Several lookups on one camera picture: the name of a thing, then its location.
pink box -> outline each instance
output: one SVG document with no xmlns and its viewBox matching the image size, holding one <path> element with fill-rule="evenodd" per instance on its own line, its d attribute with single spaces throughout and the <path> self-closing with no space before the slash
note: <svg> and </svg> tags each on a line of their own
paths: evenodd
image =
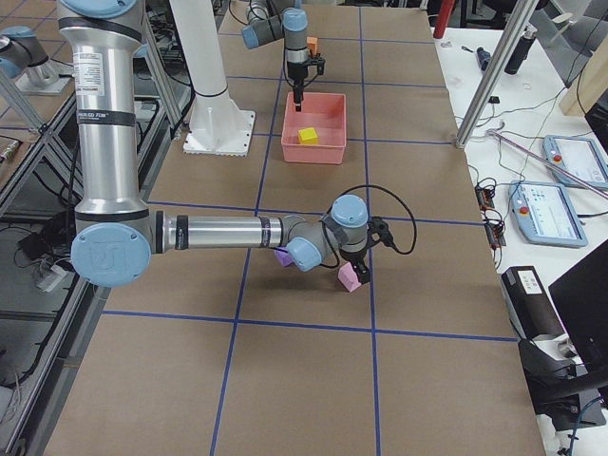
<svg viewBox="0 0 608 456">
<path fill-rule="evenodd" d="M 297 132 L 312 127 L 318 144 L 300 144 Z M 283 133 L 285 162 L 340 164 L 346 149 L 346 95 L 305 92 L 302 111 L 296 112 L 294 94 L 287 95 Z"/>
</svg>

black chair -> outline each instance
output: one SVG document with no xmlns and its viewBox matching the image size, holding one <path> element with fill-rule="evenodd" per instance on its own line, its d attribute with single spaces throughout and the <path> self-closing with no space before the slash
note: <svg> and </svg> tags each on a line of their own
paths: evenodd
<svg viewBox="0 0 608 456">
<path fill-rule="evenodd" d="M 504 29 L 506 26 L 506 15 L 513 12 L 516 0 L 483 0 L 484 5 L 496 11 L 492 19 L 468 19 L 469 24 L 477 24 L 478 26 L 488 26 L 491 29 Z M 536 10 L 542 10 L 547 6 L 549 0 L 539 0 Z"/>
</svg>

purple block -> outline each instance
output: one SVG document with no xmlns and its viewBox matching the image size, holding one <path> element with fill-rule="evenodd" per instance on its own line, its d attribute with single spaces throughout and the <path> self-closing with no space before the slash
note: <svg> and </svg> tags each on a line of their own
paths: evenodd
<svg viewBox="0 0 608 456">
<path fill-rule="evenodd" d="M 338 279 L 342 282 L 342 285 L 344 285 L 349 293 L 355 291 L 361 286 L 357 273 L 354 271 L 350 263 L 346 263 L 339 269 Z"/>
<path fill-rule="evenodd" d="M 286 250 L 275 250 L 275 257 L 283 267 L 289 266 L 294 262 L 294 259 Z"/>
</svg>

orange object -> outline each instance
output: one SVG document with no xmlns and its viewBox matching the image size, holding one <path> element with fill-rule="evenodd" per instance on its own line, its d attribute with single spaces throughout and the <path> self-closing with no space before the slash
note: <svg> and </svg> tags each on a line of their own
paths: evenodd
<svg viewBox="0 0 608 456">
<path fill-rule="evenodd" d="M 306 43 L 308 44 L 308 50 L 313 57 L 319 53 L 319 39 L 317 37 L 309 36 L 306 39 Z"/>
<path fill-rule="evenodd" d="M 299 130 L 311 126 L 318 144 L 300 144 Z M 346 95 L 306 92 L 297 112 L 294 93 L 289 92 L 281 146 L 285 162 L 340 164 L 346 149 Z"/>
</svg>

metal pole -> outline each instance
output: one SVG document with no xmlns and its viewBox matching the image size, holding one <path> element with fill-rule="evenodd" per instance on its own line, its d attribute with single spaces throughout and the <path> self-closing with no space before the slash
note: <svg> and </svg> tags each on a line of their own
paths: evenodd
<svg viewBox="0 0 608 456">
<path fill-rule="evenodd" d="M 159 91 L 159 96 L 161 97 L 162 105 L 167 113 L 169 122 L 171 125 L 175 125 L 177 128 L 179 128 L 180 126 L 178 125 L 178 122 L 180 121 L 181 117 L 180 107 L 178 106 L 178 102 L 176 101 L 173 90 L 171 90 L 169 78 L 164 72 L 162 58 L 159 54 L 159 49 L 157 48 L 156 39 L 154 38 L 154 32 L 150 26 L 150 21 L 148 20 L 147 15 L 144 17 L 143 36 L 148 43 L 148 51 L 145 54 L 145 61 L 148 63 L 150 73 L 152 73 L 152 79 L 154 80 L 156 89 Z"/>
<path fill-rule="evenodd" d="M 10 107 L 17 111 L 17 114 L 28 124 L 29 128 L 40 131 L 45 121 L 2 70 L 0 70 L 0 95 L 4 97 Z"/>
<path fill-rule="evenodd" d="M 510 146 L 516 148 L 517 150 L 522 151 L 525 155 L 527 155 L 531 159 L 534 159 L 534 160 L 536 160 L 538 162 L 541 162 L 543 165 L 545 165 L 547 168 L 551 169 L 552 171 L 555 171 L 556 173 L 563 174 L 566 178 L 568 178 L 568 179 L 576 182 L 581 187 L 586 188 L 587 190 L 595 193 L 596 195 L 598 195 L 599 197 L 604 198 L 605 200 L 608 200 L 608 194 L 602 192 L 601 190 L 598 190 L 596 187 L 594 187 L 593 185 L 591 185 L 589 182 L 586 182 L 585 180 L 579 178 L 578 176 L 575 176 L 574 174 L 566 171 L 565 169 L 557 166 L 556 164 L 553 164 L 551 161 L 545 160 L 542 157 L 539 157 L 534 152 L 526 149 L 525 147 L 520 146 L 519 144 L 517 144 L 514 141 L 509 140 L 506 136 L 501 135 L 496 130 L 491 130 L 491 129 L 487 130 L 487 134 L 489 136 L 493 136 L 493 137 L 497 138 L 499 141 L 504 141 L 505 143 L 507 143 Z"/>
<path fill-rule="evenodd" d="M 494 55 L 490 60 L 490 64 L 484 73 L 484 77 L 477 87 L 477 92 L 473 95 L 473 100 L 465 114 L 463 123 L 460 125 L 458 135 L 454 140 L 456 147 L 464 148 L 468 142 L 473 128 L 479 121 L 482 115 L 482 111 L 487 104 L 487 101 L 492 94 L 492 90 L 498 83 L 501 75 L 503 74 L 504 67 L 508 59 L 511 57 L 515 46 L 520 40 L 520 36 L 523 33 L 525 25 L 530 20 L 532 12 L 536 7 L 538 0 L 518 0 L 513 13 L 506 24 L 501 40 L 498 42 Z"/>
</svg>

